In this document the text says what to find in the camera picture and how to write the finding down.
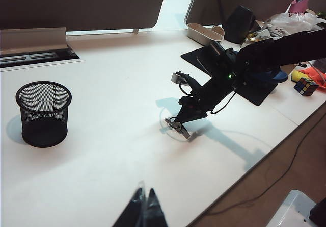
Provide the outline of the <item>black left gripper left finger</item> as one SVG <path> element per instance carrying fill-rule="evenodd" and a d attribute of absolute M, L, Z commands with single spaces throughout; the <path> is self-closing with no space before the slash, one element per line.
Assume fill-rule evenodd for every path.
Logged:
<path fill-rule="evenodd" d="M 113 226 L 140 226 L 145 200 L 145 183 L 144 181 L 140 181 L 129 202 Z"/>

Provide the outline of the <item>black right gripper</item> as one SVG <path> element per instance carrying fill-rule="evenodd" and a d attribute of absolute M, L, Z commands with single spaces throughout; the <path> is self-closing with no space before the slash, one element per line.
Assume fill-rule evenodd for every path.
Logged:
<path fill-rule="evenodd" d="M 237 59 L 238 52 L 232 48 L 224 49 L 219 42 L 204 47 L 197 61 L 209 72 L 211 79 L 204 85 L 199 84 L 188 74 L 177 72 L 177 83 L 187 83 L 190 94 L 179 100 L 181 109 L 175 121 L 186 123 L 207 117 L 229 93 L 243 83 L 245 61 Z"/>

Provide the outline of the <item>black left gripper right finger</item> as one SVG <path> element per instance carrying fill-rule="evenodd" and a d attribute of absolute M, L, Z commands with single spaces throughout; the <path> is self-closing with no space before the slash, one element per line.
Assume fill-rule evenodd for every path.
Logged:
<path fill-rule="evenodd" d="M 147 200 L 147 226 L 168 226 L 160 202 L 153 188 L 150 189 Z"/>

